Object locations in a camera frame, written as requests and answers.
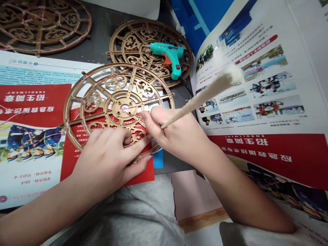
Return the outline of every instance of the ornate filigree pattern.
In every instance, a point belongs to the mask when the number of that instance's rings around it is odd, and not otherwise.
[[[180,81],[172,81],[172,68],[164,66],[165,59],[162,56],[154,55],[150,49],[142,47],[151,42],[170,43],[185,48],[180,65],[182,78],[186,79],[193,64],[191,48],[179,32],[160,22],[132,20],[123,23],[112,35],[110,51],[107,54],[111,56],[113,62],[125,62],[146,67],[163,78],[168,87],[177,85]]]
[[[82,74],[68,96],[63,124],[79,150],[94,129],[108,127],[129,129],[130,146],[148,134],[139,112],[149,111],[154,105],[164,106],[163,101],[174,108],[174,94],[164,81],[141,66],[114,63]],[[158,145],[152,145],[135,160],[157,148]]]
[[[90,12],[78,0],[5,0],[0,7],[0,46],[42,54],[68,50],[89,38]]]

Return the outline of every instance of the table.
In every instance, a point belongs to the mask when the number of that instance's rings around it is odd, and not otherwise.
[[[106,55],[109,51],[109,42],[115,30],[123,21],[141,19],[140,17],[121,13],[94,4],[84,4],[89,8],[93,20],[91,38],[83,43],[63,53],[48,55],[45,57],[73,60],[79,62],[107,64],[111,63],[110,56]],[[167,25],[175,27],[174,20],[169,12],[168,6],[161,2],[159,19]],[[179,84],[171,89],[175,93],[174,104],[176,108],[181,108],[190,99],[190,94],[183,84]],[[172,173],[178,171],[194,169],[189,164],[181,161],[170,153],[164,151],[164,168],[155,169],[155,174]]]

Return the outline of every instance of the photo of people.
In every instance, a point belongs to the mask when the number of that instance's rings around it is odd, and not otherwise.
[[[287,65],[287,60],[281,45],[261,55],[259,58],[253,60],[242,67],[245,81],[256,79],[264,75],[264,72],[275,70],[276,68]]]
[[[200,105],[198,107],[198,110],[201,113],[212,113],[214,111],[219,110],[219,107],[218,107],[218,104],[217,104],[216,100],[211,99],[211,100],[205,102],[204,104]]]
[[[293,90],[296,90],[293,75],[289,72],[282,72],[250,84],[249,93],[252,93],[254,98],[262,98]]]
[[[230,95],[221,98],[219,101],[220,106],[230,107],[230,106],[236,106],[242,103],[247,103],[248,97],[245,89],[240,89],[239,91],[236,91],[234,93],[231,93]]]
[[[210,126],[216,126],[223,123],[223,119],[221,117],[221,114],[214,114],[206,117],[202,117],[202,122],[205,123],[205,125]]]
[[[236,156],[228,158],[273,199],[328,223],[328,191],[293,182]]]
[[[243,30],[251,22],[250,11],[257,0],[249,0],[228,28],[219,36],[219,46],[229,47],[234,45],[242,36]]]
[[[196,65],[196,72],[198,72],[198,70],[206,63],[212,60],[212,58],[213,58],[213,45],[210,44],[199,56]]]
[[[321,7],[324,7],[328,4],[328,0],[319,0]]]
[[[258,119],[303,114],[305,112],[299,95],[255,104],[254,109]]]
[[[26,162],[63,155],[65,137],[60,127],[35,129],[8,124],[0,138],[0,162]]]
[[[224,121],[227,124],[242,123],[255,120],[250,106],[234,109],[222,113]]]

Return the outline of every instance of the hot glue gun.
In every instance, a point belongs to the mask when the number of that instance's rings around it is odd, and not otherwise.
[[[171,65],[173,80],[178,80],[181,76],[181,66],[179,60],[183,55],[183,47],[176,47],[172,44],[166,43],[151,43],[150,45],[143,45],[143,47],[150,48],[150,51],[155,55],[161,55],[165,57],[164,65]]]

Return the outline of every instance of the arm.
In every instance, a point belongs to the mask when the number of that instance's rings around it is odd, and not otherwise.
[[[160,126],[172,117],[173,110],[153,107],[151,114],[142,114],[147,130],[163,149],[207,177],[234,222],[273,232],[295,231],[290,217],[207,138],[191,113],[164,130]]]
[[[125,128],[96,129],[71,176],[23,207],[0,218],[0,245],[40,245],[95,204],[142,173],[151,156],[127,166],[150,142],[133,146]]]

